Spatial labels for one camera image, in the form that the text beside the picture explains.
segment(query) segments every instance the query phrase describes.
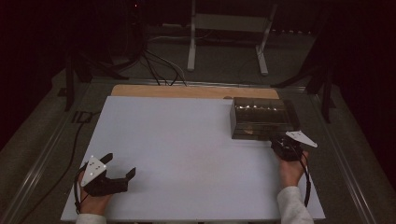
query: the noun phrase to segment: white sleeve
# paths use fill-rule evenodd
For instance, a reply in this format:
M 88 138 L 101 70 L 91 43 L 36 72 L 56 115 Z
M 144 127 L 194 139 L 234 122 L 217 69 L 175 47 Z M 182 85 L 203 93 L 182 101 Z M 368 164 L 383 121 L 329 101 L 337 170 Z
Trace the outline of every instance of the white sleeve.
M 106 218 L 94 214 L 79 214 L 76 224 L 106 224 Z
M 306 209 L 298 187 L 286 187 L 277 195 L 282 224 L 312 224 L 314 220 Z

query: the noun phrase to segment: wooden strip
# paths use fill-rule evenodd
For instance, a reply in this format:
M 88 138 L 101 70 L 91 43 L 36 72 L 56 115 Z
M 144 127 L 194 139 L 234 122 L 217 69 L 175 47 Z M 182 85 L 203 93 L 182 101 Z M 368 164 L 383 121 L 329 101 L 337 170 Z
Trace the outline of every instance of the wooden strip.
M 112 96 L 146 96 L 176 98 L 224 99 L 232 97 L 252 97 L 279 99 L 273 89 L 234 88 L 234 87 L 184 87 L 184 86 L 145 86 L 117 85 Z

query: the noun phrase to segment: metal stand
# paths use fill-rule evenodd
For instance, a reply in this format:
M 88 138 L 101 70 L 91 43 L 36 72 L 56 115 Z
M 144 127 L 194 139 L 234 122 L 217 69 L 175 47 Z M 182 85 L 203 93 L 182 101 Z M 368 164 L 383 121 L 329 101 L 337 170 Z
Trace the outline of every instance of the metal stand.
M 256 46 L 256 52 L 261 74 L 264 76 L 268 75 L 268 68 L 265 62 L 263 50 L 271 31 L 277 4 L 272 5 L 270 14 L 267 18 L 258 18 L 196 13 L 195 2 L 196 0 L 192 0 L 191 2 L 191 42 L 187 70 L 192 72 L 195 68 L 195 29 L 263 32 L 262 42 L 260 45 Z

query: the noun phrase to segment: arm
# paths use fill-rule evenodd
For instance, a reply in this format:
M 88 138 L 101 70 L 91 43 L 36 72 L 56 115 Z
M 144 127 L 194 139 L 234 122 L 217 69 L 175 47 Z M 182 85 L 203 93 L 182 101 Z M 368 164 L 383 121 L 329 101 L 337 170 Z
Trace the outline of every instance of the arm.
M 314 223 L 304 205 L 300 189 L 297 187 L 304 173 L 303 167 L 298 161 L 282 161 L 280 158 L 278 158 L 278 160 L 280 181 L 283 188 L 277 195 L 281 223 Z M 302 160 L 304 165 L 306 165 L 304 157 L 302 157 Z
M 78 177 L 78 184 L 81 182 L 84 172 Z M 106 224 L 104 217 L 107 204 L 112 195 L 103 197 L 92 197 L 80 186 L 81 213 L 78 215 L 77 224 Z

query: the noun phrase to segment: table leg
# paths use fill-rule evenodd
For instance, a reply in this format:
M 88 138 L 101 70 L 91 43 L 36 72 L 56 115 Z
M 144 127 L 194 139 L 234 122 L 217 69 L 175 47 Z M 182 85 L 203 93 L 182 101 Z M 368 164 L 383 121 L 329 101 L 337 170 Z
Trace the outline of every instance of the table leg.
M 277 8 L 277 4 L 273 4 L 272 8 L 271 8 L 270 16 L 267 18 L 267 20 L 265 21 L 265 24 L 264 24 L 265 30 L 264 30 L 264 34 L 263 34 L 263 38 L 262 38 L 262 43 L 260 45 L 256 46 L 257 58 L 259 60 L 259 66 L 260 66 L 260 73 L 263 76 L 268 75 L 268 68 L 267 68 L 267 64 L 265 62 L 263 52 L 264 52 L 265 43 L 267 42 L 267 39 L 268 39 L 268 35 L 270 34 L 270 31 L 271 31 L 271 26 L 272 26 L 272 22 L 274 20 L 274 16 L 276 13 L 276 8 Z
M 190 51 L 189 51 L 189 60 L 187 63 L 187 70 L 189 72 L 194 71 L 195 67 L 195 0 L 191 2 L 191 42 L 190 42 Z

